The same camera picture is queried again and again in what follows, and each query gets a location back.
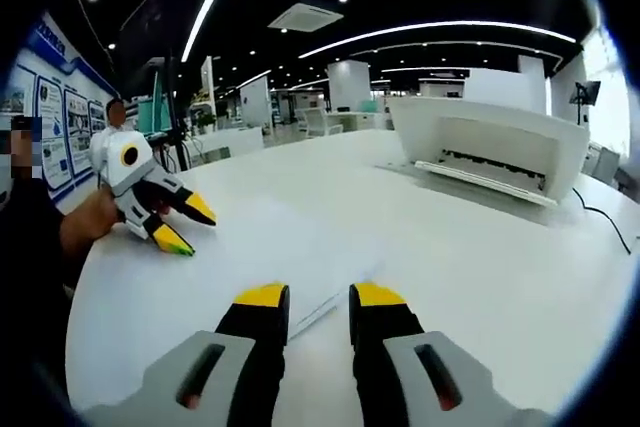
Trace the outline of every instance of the office room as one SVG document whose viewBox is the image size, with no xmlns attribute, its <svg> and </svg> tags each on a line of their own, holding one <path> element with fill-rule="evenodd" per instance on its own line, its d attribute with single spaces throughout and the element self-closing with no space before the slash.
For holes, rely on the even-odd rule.
<svg viewBox="0 0 640 427">
<path fill-rule="evenodd" d="M 615 1 L 4 3 L 25 418 L 630 412 L 640 75 Z"/>
</svg>

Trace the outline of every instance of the paper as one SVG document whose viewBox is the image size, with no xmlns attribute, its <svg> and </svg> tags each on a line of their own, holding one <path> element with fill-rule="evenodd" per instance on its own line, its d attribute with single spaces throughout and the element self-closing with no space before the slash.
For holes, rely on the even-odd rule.
<svg viewBox="0 0 640 427">
<path fill-rule="evenodd" d="M 266 198 L 220 215 L 213 228 L 177 213 L 166 220 L 194 246 L 193 257 L 120 228 L 87 261 L 67 334 L 67 384 L 78 410 L 133 394 L 147 367 L 194 332 L 214 331 L 246 289 L 289 285 L 292 338 L 383 259 L 381 239 Z"/>
</svg>

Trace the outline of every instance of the window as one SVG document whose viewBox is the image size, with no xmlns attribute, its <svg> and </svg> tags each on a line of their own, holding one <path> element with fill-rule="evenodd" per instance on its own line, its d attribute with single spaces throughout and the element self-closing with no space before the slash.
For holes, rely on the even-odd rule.
<svg viewBox="0 0 640 427">
<path fill-rule="evenodd" d="M 596 105 L 589 107 L 591 140 L 628 158 L 629 93 L 618 50 L 605 27 L 592 31 L 583 47 L 587 80 L 601 82 Z"/>
</svg>

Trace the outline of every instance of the floor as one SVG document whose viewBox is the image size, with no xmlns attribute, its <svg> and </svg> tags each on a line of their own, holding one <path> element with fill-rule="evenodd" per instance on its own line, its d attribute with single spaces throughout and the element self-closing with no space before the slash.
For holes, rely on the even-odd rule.
<svg viewBox="0 0 640 427">
<path fill-rule="evenodd" d="M 277 124 L 274 129 L 273 135 L 265 135 L 264 147 L 276 147 L 278 145 L 292 144 L 294 142 L 300 142 L 306 138 L 306 133 L 298 130 L 298 124 L 280 125 Z"/>
</svg>

